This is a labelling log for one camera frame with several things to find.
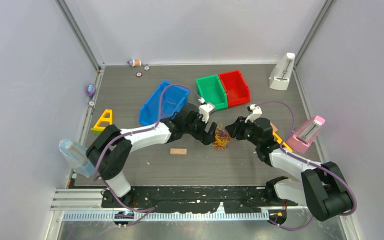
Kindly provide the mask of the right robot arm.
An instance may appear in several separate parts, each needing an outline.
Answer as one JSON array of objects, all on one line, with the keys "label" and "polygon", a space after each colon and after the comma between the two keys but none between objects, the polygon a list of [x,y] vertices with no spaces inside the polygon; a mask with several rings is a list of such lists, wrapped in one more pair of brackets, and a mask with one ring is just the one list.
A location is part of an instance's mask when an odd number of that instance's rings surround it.
[{"label": "right robot arm", "polygon": [[281,169],[293,178],[278,177],[266,183],[265,198],[271,205],[283,200],[306,206],[318,221],[352,214],[357,207],[355,195],[334,162],[320,163],[292,153],[275,140],[271,122],[254,122],[240,116],[225,127],[231,138],[247,140],[255,146],[257,157],[270,167]]}]

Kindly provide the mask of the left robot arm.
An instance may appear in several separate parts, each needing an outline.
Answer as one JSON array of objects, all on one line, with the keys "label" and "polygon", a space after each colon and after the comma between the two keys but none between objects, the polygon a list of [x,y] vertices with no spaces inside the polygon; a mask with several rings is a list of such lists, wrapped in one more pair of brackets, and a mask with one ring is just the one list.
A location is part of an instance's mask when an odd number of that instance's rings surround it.
[{"label": "left robot arm", "polygon": [[211,103],[199,106],[188,103],[172,117],[155,124],[133,129],[119,129],[108,125],[86,150],[86,157],[97,168],[97,173],[114,192],[114,200],[121,207],[133,202],[131,185],[122,170],[129,154],[152,145],[177,141],[190,135],[207,146],[215,141],[217,124],[206,130],[210,115],[216,110]]}]

